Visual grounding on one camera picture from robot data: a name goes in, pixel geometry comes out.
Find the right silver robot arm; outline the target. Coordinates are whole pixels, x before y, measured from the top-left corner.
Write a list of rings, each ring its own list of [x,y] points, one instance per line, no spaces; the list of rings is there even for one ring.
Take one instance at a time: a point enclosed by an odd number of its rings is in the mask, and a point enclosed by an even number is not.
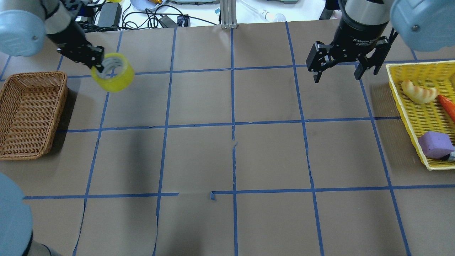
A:
[[[378,74],[397,36],[418,52],[454,46],[453,0],[327,0],[325,7],[341,18],[332,42],[314,42],[307,57],[316,83],[340,63],[358,63],[356,80],[371,68]]]

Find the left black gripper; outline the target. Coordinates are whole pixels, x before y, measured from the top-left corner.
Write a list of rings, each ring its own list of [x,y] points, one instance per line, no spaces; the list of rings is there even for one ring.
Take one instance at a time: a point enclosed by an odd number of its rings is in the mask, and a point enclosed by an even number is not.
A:
[[[105,49],[91,44],[86,39],[81,26],[71,21],[62,31],[47,34],[47,37],[58,47],[57,52],[75,63],[83,63],[89,69],[93,68],[93,76],[108,76],[116,68],[124,68],[121,57],[104,59]]]

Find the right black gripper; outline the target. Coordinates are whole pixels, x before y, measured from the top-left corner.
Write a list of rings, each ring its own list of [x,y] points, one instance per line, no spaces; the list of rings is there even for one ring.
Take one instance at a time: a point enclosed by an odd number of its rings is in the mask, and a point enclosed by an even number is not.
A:
[[[389,53],[389,40],[383,36],[388,21],[379,25],[365,25],[343,16],[335,31],[332,42],[314,42],[306,59],[308,71],[313,75],[315,83],[325,70],[338,63],[358,61],[354,72],[356,80],[360,80],[365,71],[374,68],[376,75]]]

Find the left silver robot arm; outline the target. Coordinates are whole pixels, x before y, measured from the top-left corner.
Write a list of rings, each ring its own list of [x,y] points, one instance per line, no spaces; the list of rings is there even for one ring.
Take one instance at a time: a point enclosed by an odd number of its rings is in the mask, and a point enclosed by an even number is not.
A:
[[[2,0],[0,13],[1,52],[29,57],[39,53],[44,39],[75,63],[82,63],[99,77],[126,65],[120,57],[106,57],[104,47],[96,46],[60,0]]]

